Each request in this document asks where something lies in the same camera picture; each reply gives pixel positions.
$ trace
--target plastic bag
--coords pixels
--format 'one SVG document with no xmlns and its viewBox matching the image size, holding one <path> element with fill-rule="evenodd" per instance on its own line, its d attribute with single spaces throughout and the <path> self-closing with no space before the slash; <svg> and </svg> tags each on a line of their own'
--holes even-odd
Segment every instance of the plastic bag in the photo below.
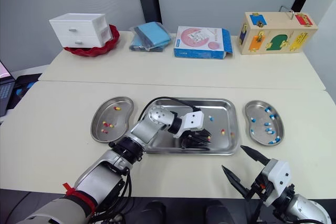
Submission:
<svg viewBox="0 0 336 224">
<path fill-rule="evenodd" d="M 142 45 L 140 38 L 138 37 L 137 34 L 134 35 L 134 38 L 131 42 L 131 45 L 129 47 L 132 51 L 146 51 L 145 47 Z M 162 52 L 164 46 L 159 46 L 159 47 L 154 47 L 149 50 L 149 52 Z"/>
<path fill-rule="evenodd" d="M 139 37 L 143 48 L 147 51 L 157 47 L 165 47 L 172 41 L 169 32 L 158 22 L 131 27 L 130 30 Z"/>
</svg>

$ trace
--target white plastic drawer unit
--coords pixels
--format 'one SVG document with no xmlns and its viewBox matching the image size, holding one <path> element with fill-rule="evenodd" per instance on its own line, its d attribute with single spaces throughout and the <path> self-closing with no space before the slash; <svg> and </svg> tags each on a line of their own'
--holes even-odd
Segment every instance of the white plastic drawer unit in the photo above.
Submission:
<svg viewBox="0 0 336 224">
<path fill-rule="evenodd" d="M 67 13 L 49 22 L 63 47 L 103 47 L 112 39 L 105 14 Z"/>
</svg>

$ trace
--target cardboard box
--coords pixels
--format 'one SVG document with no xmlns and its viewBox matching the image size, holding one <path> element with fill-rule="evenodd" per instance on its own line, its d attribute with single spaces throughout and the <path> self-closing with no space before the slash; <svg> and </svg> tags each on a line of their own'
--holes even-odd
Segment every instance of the cardboard box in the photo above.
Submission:
<svg viewBox="0 0 336 224">
<path fill-rule="evenodd" d="M 230 33 L 222 28 L 179 26 L 174 54 L 176 57 L 223 59 L 232 53 Z"/>
</svg>

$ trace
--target red bowl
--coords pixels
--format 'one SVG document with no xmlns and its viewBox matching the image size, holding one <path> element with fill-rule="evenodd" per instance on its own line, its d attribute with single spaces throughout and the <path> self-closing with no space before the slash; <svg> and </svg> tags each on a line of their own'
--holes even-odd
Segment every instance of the red bowl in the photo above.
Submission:
<svg viewBox="0 0 336 224">
<path fill-rule="evenodd" d="M 110 25 L 113 39 L 105 43 L 103 47 L 92 47 L 92 48 L 75 48 L 75 47 L 65 47 L 64 50 L 69 51 L 74 55 L 84 56 L 84 57 L 95 57 L 98 55 L 106 54 L 108 51 L 113 49 L 118 42 L 119 32 L 117 28 L 113 25 Z"/>
</svg>

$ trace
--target laptop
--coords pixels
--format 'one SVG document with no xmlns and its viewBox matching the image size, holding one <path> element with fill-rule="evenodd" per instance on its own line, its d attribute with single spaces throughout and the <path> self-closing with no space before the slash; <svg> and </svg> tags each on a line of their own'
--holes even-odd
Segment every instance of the laptop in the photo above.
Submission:
<svg viewBox="0 0 336 224">
<path fill-rule="evenodd" d="M 0 61 L 0 116 L 6 114 L 6 108 L 11 98 L 15 79 Z"/>
</svg>

